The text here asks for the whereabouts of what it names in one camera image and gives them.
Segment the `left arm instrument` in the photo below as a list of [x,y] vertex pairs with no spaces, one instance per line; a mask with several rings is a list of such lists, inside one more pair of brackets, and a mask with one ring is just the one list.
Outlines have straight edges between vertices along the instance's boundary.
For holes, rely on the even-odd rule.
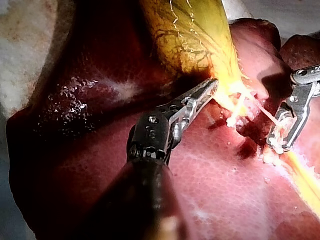
[[145,159],[168,165],[172,149],[191,123],[191,111],[191,99],[177,97],[143,113],[129,132],[127,161]]

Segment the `left arm instrument jaw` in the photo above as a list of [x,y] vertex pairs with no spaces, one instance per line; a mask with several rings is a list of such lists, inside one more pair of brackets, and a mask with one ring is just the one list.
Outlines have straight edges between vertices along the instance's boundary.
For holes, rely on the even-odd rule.
[[219,80],[216,78],[208,78],[194,87],[185,98],[186,101],[195,100],[197,103],[205,102],[211,99],[218,88]]
[[213,97],[207,99],[205,102],[196,102],[195,100],[186,101],[185,120],[188,120],[188,123],[192,123],[203,107],[205,107],[206,104],[213,99]]

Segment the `right arm instrument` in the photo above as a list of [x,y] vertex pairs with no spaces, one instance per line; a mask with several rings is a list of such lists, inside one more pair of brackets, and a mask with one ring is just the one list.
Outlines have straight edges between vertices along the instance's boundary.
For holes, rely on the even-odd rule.
[[313,97],[320,96],[320,65],[319,64],[295,70],[291,74],[290,78],[293,84],[297,86],[316,83]]

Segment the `right arm instrument jaw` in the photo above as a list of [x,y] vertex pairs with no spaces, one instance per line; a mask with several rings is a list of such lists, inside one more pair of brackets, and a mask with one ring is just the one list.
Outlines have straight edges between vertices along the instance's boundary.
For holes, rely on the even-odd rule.
[[282,147],[293,125],[293,111],[285,102],[282,102],[274,117],[278,123],[274,123],[270,128],[266,143],[270,147]]
[[304,85],[293,85],[293,91],[291,96],[286,100],[286,103],[293,113],[294,123],[284,138],[283,150],[285,152],[288,152],[292,148],[306,124],[310,114],[309,104],[314,91],[314,82]]

